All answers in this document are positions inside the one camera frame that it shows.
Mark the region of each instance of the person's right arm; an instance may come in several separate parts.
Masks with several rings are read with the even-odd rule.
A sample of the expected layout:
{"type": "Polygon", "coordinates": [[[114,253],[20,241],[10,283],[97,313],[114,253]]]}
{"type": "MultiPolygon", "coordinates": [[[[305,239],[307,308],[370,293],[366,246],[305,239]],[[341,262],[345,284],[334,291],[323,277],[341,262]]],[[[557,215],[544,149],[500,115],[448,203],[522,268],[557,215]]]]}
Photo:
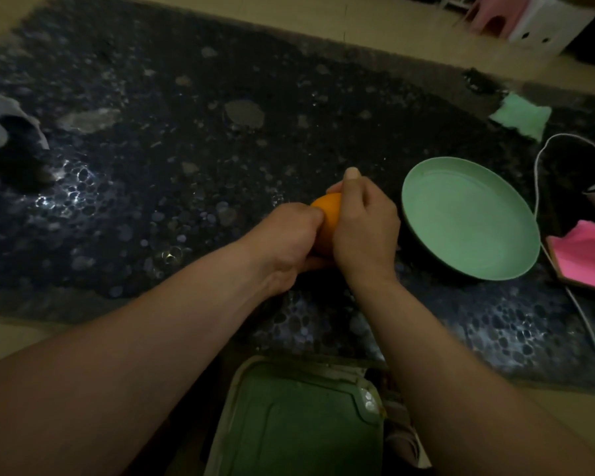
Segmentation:
{"type": "Polygon", "coordinates": [[[454,475],[595,476],[595,452],[495,374],[397,281],[394,203],[350,168],[334,255],[434,467],[454,475]]]}

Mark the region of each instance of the person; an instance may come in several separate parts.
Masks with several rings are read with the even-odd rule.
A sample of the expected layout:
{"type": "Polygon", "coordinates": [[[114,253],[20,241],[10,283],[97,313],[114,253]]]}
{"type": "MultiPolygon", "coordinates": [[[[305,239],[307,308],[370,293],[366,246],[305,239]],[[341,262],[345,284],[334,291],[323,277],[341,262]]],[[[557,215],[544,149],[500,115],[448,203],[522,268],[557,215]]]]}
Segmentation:
{"type": "MultiPolygon", "coordinates": [[[[394,203],[352,167],[334,259],[439,473],[595,476],[595,453],[397,281],[394,203]]],[[[254,308],[325,262],[319,209],[277,207],[125,307],[0,360],[0,476],[118,475],[254,308]]]]}

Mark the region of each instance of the white plastic stool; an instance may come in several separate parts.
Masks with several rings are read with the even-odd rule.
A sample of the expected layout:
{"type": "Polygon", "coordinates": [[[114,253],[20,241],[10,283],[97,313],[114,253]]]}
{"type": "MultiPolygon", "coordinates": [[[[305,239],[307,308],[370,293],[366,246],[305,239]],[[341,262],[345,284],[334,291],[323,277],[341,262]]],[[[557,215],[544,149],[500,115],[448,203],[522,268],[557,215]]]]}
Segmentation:
{"type": "Polygon", "coordinates": [[[557,55],[593,18],[595,8],[579,7],[562,0],[531,0],[509,35],[509,41],[557,55]]]}

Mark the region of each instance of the pink stool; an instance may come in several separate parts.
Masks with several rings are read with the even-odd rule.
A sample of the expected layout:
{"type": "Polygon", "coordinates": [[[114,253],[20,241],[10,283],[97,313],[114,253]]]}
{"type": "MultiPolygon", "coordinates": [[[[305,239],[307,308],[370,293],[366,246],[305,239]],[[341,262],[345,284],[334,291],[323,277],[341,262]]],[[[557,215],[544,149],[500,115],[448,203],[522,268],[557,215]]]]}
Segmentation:
{"type": "Polygon", "coordinates": [[[466,20],[471,20],[470,29],[480,33],[489,22],[499,19],[504,24],[500,38],[509,38],[531,0],[476,0],[469,9],[466,20]]]}

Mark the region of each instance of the cable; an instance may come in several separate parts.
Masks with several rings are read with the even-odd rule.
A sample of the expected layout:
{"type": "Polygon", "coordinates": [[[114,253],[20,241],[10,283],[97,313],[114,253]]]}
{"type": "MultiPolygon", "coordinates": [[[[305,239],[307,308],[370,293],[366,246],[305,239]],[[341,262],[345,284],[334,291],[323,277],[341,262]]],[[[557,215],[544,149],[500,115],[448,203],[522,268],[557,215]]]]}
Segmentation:
{"type": "MultiPolygon", "coordinates": [[[[537,222],[538,209],[540,207],[540,187],[539,187],[539,184],[538,184],[538,181],[539,181],[539,178],[538,178],[539,177],[539,175],[538,175],[538,162],[540,161],[540,156],[544,153],[544,151],[546,150],[547,146],[549,145],[549,142],[551,140],[553,140],[554,138],[561,137],[561,136],[572,137],[572,138],[581,140],[583,142],[586,142],[586,143],[592,145],[593,147],[595,147],[595,143],[594,142],[592,142],[592,141],[590,141],[590,140],[588,140],[588,139],[586,139],[584,137],[580,137],[579,135],[574,135],[574,134],[571,134],[571,133],[558,133],[556,135],[550,136],[547,139],[547,141],[544,144],[544,146],[542,147],[542,149],[536,155],[535,162],[534,162],[534,184],[535,184],[534,217],[535,217],[536,222],[537,222]]],[[[553,259],[551,258],[551,256],[549,255],[546,247],[542,243],[542,240],[540,241],[540,247],[544,251],[544,255],[546,255],[546,258],[549,260],[549,263],[551,263],[551,266],[555,270],[555,264],[553,263],[553,259]]],[[[564,289],[566,290],[567,294],[569,295],[569,297],[573,301],[573,304],[575,304],[575,307],[577,308],[577,311],[579,312],[579,315],[582,318],[582,321],[584,322],[584,326],[586,327],[586,330],[587,330],[588,335],[589,335],[589,337],[591,339],[591,342],[593,343],[593,346],[595,347],[595,331],[593,331],[593,326],[591,325],[591,322],[588,320],[588,317],[586,316],[586,314],[582,310],[582,307],[580,306],[579,302],[577,302],[577,299],[575,298],[575,295],[571,292],[571,290],[569,289],[569,287],[567,285],[564,285],[564,289]]]]}

